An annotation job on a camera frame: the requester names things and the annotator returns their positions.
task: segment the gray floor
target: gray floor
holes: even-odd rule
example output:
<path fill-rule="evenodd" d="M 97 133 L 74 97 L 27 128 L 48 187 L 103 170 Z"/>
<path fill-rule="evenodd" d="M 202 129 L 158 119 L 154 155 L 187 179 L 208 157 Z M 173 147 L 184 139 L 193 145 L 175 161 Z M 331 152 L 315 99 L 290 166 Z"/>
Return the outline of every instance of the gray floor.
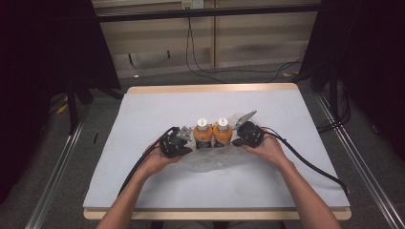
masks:
<path fill-rule="evenodd" d="M 244 70 L 274 70 L 280 65 L 238 67 Z M 288 69 L 296 72 L 299 66 Z M 266 82 L 274 73 L 212 73 L 211 76 L 229 83 Z M 279 76 L 274 82 L 288 81 Z M 122 92 L 132 86 L 168 84 L 210 84 L 212 79 L 196 76 L 191 72 L 165 73 L 138 78 L 121 79 Z M 326 119 L 308 81 L 299 83 L 315 124 Z M 43 221 L 42 228 L 92 228 L 96 221 L 86 220 L 81 207 L 93 171 L 101 155 L 104 143 L 114 123 L 120 101 L 98 91 L 93 91 L 95 102 L 90 106 L 87 120 L 74 148 L 52 205 Z M 405 216 L 405 163 L 392 150 L 383 135 L 373 132 L 373 123 L 358 107 L 352 104 L 352 118 L 345 125 L 367 164 L 394 203 L 399 215 Z M 42 144 L 25 175 L 14 185 L 8 199 L 0 205 L 0 228 L 23 228 L 39 200 L 53 167 L 62 152 L 69 132 L 69 117 L 51 114 L 42 135 Z M 334 132 L 320 135 L 338 176 L 352 188 L 349 200 L 352 218 L 342 222 L 344 228 L 390 228 L 377 204 L 352 165 L 344 147 Z M 134 221 L 132 228 L 147 228 L 149 221 Z M 297 221 L 288 221 L 288 228 L 300 228 Z"/>

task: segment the white table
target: white table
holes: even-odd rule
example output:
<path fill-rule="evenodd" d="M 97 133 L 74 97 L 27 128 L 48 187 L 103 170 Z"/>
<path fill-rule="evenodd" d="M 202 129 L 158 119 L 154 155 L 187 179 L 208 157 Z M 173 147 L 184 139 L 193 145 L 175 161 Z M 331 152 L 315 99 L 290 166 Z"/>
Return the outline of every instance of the white table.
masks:
<path fill-rule="evenodd" d="M 227 117 L 232 123 L 253 110 L 254 121 L 277 131 L 304 158 L 336 176 L 294 84 L 134 87 L 122 100 L 97 164 L 83 203 L 85 218 L 102 218 L 142 151 L 170 127 L 193 127 L 201 117 L 211 123 Z M 284 150 L 337 218 L 349 219 L 350 204 L 340 186 Z M 210 154 L 195 151 L 150 177 L 132 219 L 299 219 L 274 166 L 233 146 Z"/>

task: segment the wooden table edge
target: wooden table edge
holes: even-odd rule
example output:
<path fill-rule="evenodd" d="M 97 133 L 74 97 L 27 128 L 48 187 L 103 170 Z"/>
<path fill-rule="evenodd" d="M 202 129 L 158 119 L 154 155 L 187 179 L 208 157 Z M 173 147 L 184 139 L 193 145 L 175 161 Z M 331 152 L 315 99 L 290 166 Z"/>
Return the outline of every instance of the wooden table edge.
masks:
<path fill-rule="evenodd" d="M 197 93 L 197 92 L 242 92 L 242 91 L 273 91 L 298 90 L 293 83 L 262 83 L 262 84 L 213 84 L 213 85 L 176 85 L 176 86 L 139 86 L 128 89 L 128 94 L 149 93 Z"/>
<path fill-rule="evenodd" d="M 350 207 L 332 209 L 338 220 L 352 217 Z M 86 219 L 102 219 L 105 211 L 85 208 Z M 131 219 L 145 220 L 293 220 L 299 219 L 298 212 L 293 210 L 263 211 L 135 211 Z"/>

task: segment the human hand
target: human hand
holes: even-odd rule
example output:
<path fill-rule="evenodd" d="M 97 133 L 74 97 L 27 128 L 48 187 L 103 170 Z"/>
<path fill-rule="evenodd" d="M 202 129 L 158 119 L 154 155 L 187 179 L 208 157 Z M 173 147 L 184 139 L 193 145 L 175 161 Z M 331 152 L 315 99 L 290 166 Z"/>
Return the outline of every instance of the human hand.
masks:
<path fill-rule="evenodd" d="M 160 172 L 166 165 L 176 163 L 182 159 L 182 156 L 168 158 L 161 152 L 159 144 L 155 147 L 139 166 L 139 170 L 143 171 L 147 177 Z"/>
<path fill-rule="evenodd" d="M 248 145 L 242 145 L 242 148 L 279 168 L 283 162 L 288 161 L 277 138 L 272 135 L 265 135 L 262 143 L 256 148 Z"/>

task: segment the black wire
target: black wire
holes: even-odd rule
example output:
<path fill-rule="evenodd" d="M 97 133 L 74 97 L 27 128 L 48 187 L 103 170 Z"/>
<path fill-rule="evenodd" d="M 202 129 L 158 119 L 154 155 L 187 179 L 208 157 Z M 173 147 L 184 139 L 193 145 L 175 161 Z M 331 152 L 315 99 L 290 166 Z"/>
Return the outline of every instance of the black wire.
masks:
<path fill-rule="evenodd" d="M 338 178 L 336 178 L 336 177 L 334 177 L 334 176 L 332 176 L 332 175 L 330 175 L 330 174 L 324 172 L 323 170 L 321 170 L 321 169 L 319 169 L 318 167 L 316 167 L 316 166 L 314 166 L 313 164 L 311 164 L 309 161 L 307 161 L 305 158 L 303 158 L 300 154 L 298 154 L 298 152 L 297 152 L 290 144 L 288 144 L 288 142 L 287 142 L 286 139 L 283 139 L 283 138 L 282 138 L 280 135 L 278 135 L 275 131 L 273 131 L 273 130 L 271 130 L 271 131 L 274 132 L 275 134 L 270 133 L 270 132 L 265 132 L 265 133 L 266 133 L 267 135 L 272 135 L 272 136 L 276 137 L 277 139 L 279 139 L 281 142 L 283 142 L 283 144 L 286 145 L 287 148 L 289 148 L 289 149 L 292 151 L 292 153 L 295 154 L 295 156 L 297 156 L 302 162 L 304 162 L 304 164 L 306 164 L 307 166 L 309 166 L 312 170 L 314 170 L 314 171 L 317 172 L 318 174 L 320 174 L 320 175 L 322 175 L 322 176 L 324 176 L 324 177 L 327 177 L 327 178 L 333 180 L 334 182 L 338 183 L 338 184 L 342 187 L 343 192 L 345 192 L 346 196 L 348 195 L 348 193 L 349 193 L 349 188 L 348 188 L 348 186 L 347 186 L 342 180 L 340 180 L 340 179 L 338 179 Z"/>
<path fill-rule="evenodd" d="M 342 106 L 343 114 L 341 116 L 338 115 L 337 120 L 328 125 L 323 125 L 323 123 L 328 122 L 328 120 L 323 121 L 319 126 L 316 127 L 316 129 L 318 130 L 318 133 L 324 133 L 326 131 L 333 130 L 334 128 L 344 125 L 349 121 L 349 119 L 351 118 L 352 112 L 351 112 L 349 98 L 348 98 L 348 94 L 347 94 L 346 90 L 344 90 L 344 92 L 343 92 L 341 102 L 343 103 L 343 106 Z"/>
<path fill-rule="evenodd" d="M 188 65 L 188 40 L 189 40 L 189 38 L 190 38 L 190 33 L 191 33 L 191 41 L 192 41 L 192 47 L 193 47 L 194 60 L 196 61 L 196 57 L 195 57 L 195 53 L 194 53 L 193 32 L 192 32 L 192 30 L 191 30 L 190 18 L 188 18 L 187 46 L 186 46 L 186 48 L 185 48 L 185 64 L 187 65 L 187 68 L 190 70 L 190 72 L 192 72 L 192 73 L 195 74 L 196 76 L 204 77 L 204 78 L 210 78 L 210 79 L 213 79 L 213 80 L 215 80 L 215 81 L 217 81 L 217 82 L 220 82 L 220 83 L 223 83 L 223 84 L 227 84 L 226 82 L 224 82 L 224 81 L 222 81 L 222 80 L 220 80 L 220 79 L 217 79 L 217 78 L 215 78 L 215 77 L 211 77 L 211 76 L 208 76 L 208 75 L 196 73 L 196 72 L 194 72 L 194 71 L 190 68 L 190 66 Z"/>
<path fill-rule="evenodd" d="M 295 61 L 293 61 L 293 62 L 288 62 L 288 63 L 286 63 L 286 64 L 280 66 L 280 68 L 277 70 L 276 75 L 274 75 L 274 77 L 271 78 L 270 80 L 268 80 L 266 83 L 269 83 L 269 82 L 273 81 L 274 79 L 276 79 L 276 78 L 278 77 L 278 74 L 280 73 L 281 70 L 285 70 L 285 69 L 291 67 L 292 65 L 294 65 L 294 64 L 296 64 L 296 63 L 299 63 L 299 61 L 300 61 L 301 59 L 303 59 L 303 57 L 301 57 L 301 58 L 299 58 L 299 59 L 297 59 L 297 60 L 295 60 Z"/>
<path fill-rule="evenodd" d="M 137 163 L 134 165 L 134 167 L 132 168 L 131 172 L 129 172 L 127 178 L 125 179 L 125 181 L 123 182 L 121 189 L 119 189 L 118 192 L 118 196 L 119 194 L 121 194 L 122 190 L 124 190 L 124 188 L 127 186 L 128 182 L 131 180 L 132 175 L 135 173 L 135 171 L 138 169 L 139 165 L 143 162 L 143 160 L 146 159 L 146 157 L 156 148 L 158 148 L 159 146 L 156 146 L 165 135 L 167 135 L 167 133 L 169 133 L 173 128 L 170 128 L 169 130 L 167 130 L 163 135 L 161 135 L 152 145 L 150 145 L 145 152 L 142 154 L 142 156 L 140 157 L 140 159 L 137 161 Z"/>
<path fill-rule="evenodd" d="M 273 78 L 271 78 L 269 81 L 266 82 L 266 83 L 269 83 L 269 82 L 273 81 L 278 76 L 278 74 L 279 74 L 279 72 L 281 70 L 285 70 L 285 69 L 291 67 L 292 65 L 294 65 L 296 63 L 299 63 L 300 60 L 303 59 L 303 57 L 301 57 L 301 58 L 299 58 L 299 59 L 297 59 L 297 60 L 295 60 L 293 62 L 288 62 L 288 63 L 282 65 L 277 70 L 271 70 L 271 71 L 257 71 L 257 70 L 217 70 L 217 71 L 207 71 L 207 70 L 204 70 L 204 69 L 202 69 L 200 67 L 199 63 L 197 62 L 197 58 L 196 58 L 196 54 L 195 54 L 195 46 L 194 46 L 193 29 L 191 28 L 190 18 L 188 18 L 187 48 L 186 48 L 186 53 L 185 53 L 185 62 L 186 62 L 187 68 L 197 76 L 211 78 L 211 79 L 214 79 L 214 80 L 216 80 L 218 82 L 221 82 L 221 83 L 224 83 L 224 84 L 226 84 L 226 82 L 223 82 L 220 79 L 217 79 L 217 78 L 214 78 L 214 77 L 211 77 L 211 76 L 207 76 L 207 75 L 203 75 L 203 74 L 198 74 L 198 73 L 194 72 L 193 70 L 191 70 L 190 66 L 188 65 L 188 40 L 190 38 L 190 35 L 191 35 L 191 44 L 192 44 L 194 62 L 196 63 L 197 68 L 200 71 L 204 72 L 204 73 L 276 73 L 276 75 Z"/>

